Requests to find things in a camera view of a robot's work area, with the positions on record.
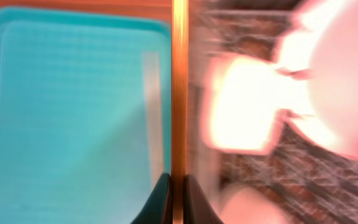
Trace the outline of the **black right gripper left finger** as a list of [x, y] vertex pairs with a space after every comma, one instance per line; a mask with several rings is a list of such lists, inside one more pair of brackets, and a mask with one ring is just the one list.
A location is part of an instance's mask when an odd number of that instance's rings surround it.
[[170, 174], [163, 173], [145, 205], [131, 224], [172, 224], [173, 187]]

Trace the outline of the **wooden chopstick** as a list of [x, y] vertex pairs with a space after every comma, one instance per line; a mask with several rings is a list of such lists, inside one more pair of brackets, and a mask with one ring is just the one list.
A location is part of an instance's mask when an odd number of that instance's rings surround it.
[[184, 223], [183, 182], [186, 176], [189, 0], [172, 0], [172, 156], [173, 224]]

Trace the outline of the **small pink bowl with crumbs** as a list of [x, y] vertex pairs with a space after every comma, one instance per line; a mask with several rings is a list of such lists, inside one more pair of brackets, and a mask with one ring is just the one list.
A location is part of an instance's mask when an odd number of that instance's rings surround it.
[[204, 78], [200, 136], [211, 148], [235, 154], [269, 154], [286, 121], [314, 115], [307, 82], [250, 56], [211, 59]]

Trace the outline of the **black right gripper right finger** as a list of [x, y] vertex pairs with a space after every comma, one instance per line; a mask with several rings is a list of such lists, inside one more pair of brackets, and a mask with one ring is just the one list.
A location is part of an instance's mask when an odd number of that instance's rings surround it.
[[208, 202], [197, 178], [186, 175], [183, 186], [184, 224], [223, 224]]

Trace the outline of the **white paper cup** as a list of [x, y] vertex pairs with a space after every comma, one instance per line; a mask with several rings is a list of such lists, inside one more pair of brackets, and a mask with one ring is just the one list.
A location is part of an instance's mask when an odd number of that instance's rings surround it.
[[289, 216], [252, 187], [231, 184], [212, 201], [225, 224], [290, 224]]

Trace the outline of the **large pink plate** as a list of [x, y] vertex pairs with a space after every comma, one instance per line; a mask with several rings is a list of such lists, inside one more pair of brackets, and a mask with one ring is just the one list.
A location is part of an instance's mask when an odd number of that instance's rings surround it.
[[317, 145], [358, 160], [358, 0], [303, 1], [279, 40], [278, 69], [306, 83]]

